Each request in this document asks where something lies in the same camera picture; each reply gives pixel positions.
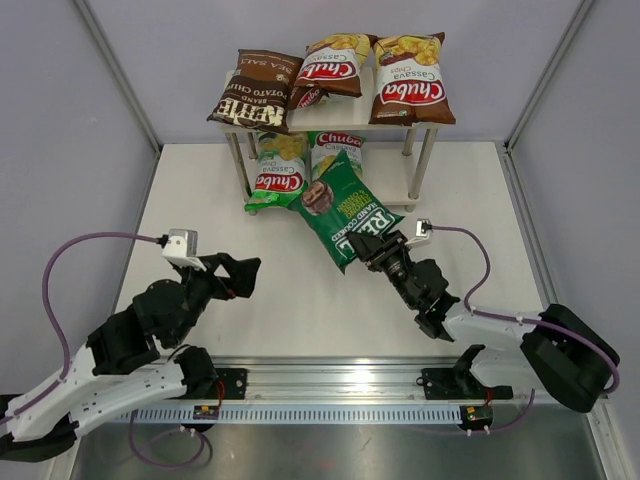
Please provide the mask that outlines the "green Real hand cooked bag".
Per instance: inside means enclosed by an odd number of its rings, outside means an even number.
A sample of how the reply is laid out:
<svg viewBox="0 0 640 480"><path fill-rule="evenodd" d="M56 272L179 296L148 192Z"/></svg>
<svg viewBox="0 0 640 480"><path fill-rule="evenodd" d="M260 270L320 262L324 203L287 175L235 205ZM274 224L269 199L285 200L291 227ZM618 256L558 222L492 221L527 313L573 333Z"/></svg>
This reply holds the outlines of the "green Real hand cooked bag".
<svg viewBox="0 0 640 480"><path fill-rule="evenodd" d="M288 209L301 215L340 271L356 259L347 238L349 233L386 234L404 219L390 211L363 183L344 151Z"/></svg>

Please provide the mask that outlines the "green Chuba cassava chips bag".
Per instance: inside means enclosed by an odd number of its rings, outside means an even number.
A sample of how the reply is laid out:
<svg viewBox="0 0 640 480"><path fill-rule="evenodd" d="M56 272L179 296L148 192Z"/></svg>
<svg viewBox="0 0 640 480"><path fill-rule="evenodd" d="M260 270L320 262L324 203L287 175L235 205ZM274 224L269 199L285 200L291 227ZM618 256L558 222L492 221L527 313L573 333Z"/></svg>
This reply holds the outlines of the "green Chuba cassava chips bag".
<svg viewBox="0 0 640 480"><path fill-rule="evenodd" d="M257 177L246 212L287 208L307 187L308 138L304 133L258 135Z"/></svg>

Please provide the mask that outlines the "brown Chuba cassava chips bag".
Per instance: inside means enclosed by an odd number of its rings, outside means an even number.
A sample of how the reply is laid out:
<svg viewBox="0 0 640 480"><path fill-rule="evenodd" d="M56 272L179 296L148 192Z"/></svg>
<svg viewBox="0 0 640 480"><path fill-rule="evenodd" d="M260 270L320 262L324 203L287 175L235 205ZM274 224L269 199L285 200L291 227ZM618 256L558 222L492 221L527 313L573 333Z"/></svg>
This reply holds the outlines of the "brown Chuba cassava chips bag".
<svg viewBox="0 0 640 480"><path fill-rule="evenodd" d="M371 124L456 123L440 69L444 40L445 34L438 32L376 41Z"/></svg>

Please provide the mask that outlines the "brown Kettle potato chips bag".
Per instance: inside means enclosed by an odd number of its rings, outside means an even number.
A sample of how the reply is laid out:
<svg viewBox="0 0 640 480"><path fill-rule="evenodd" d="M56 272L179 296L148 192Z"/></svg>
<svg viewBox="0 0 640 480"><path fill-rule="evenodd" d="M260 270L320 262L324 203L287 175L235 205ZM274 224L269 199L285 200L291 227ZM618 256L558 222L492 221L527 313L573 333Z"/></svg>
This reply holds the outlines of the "brown Kettle potato chips bag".
<svg viewBox="0 0 640 480"><path fill-rule="evenodd" d="M288 102L302 63L279 52L239 49L236 69L207 120L286 134Z"/></svg>

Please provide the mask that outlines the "brown Chuba bag text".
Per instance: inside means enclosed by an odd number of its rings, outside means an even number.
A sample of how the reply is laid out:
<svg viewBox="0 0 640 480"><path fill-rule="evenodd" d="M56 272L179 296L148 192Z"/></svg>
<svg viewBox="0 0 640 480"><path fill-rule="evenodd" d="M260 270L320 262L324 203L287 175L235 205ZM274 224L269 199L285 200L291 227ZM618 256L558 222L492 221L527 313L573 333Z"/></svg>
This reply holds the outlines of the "brown Chuba bag text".
<svg viewBox="0 0 640 480"><path fill-rule="evenodd" d="M288 109L361 97L361 71L377 39L366 33L336 33L309 45Z"/></svg>

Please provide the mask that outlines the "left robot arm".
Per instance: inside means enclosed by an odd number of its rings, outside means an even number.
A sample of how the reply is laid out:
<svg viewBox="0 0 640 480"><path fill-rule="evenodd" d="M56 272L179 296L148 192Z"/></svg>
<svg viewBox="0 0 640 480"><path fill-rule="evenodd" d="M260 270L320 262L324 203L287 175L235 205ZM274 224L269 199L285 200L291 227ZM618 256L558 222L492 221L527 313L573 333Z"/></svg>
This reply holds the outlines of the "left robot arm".
<svg viewBox="0 0 640 480"><path fill-rule="evenodd" d="M202 269L177 268L178 280L152 283L94 330L52 392L2 396L2 460L49 460L125 413L165 399L202 399L217 388L207 350L182 344L210 301L253 294L261 261L225 253L199 260Z"/></svg>

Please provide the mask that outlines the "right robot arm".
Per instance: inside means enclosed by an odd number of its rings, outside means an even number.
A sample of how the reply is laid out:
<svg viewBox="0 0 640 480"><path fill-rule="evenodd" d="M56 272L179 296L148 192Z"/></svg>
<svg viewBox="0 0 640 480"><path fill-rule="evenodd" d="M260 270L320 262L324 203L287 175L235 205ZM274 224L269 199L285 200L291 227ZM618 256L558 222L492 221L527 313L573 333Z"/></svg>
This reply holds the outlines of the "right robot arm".
<svg viewBox="0 0 640 480"><path fill-rule="evenodd" d="M552 303L540 313L522 313L474 306L469 296L448 293L434 260L411 259L413 243L402 233L351 232L347 238L367 269L383 273L415 311L422 332L467 344L451 369L464 396L485 388L544 390L561 405L588 413L619 387L619 355L568 307Z"/></svg>

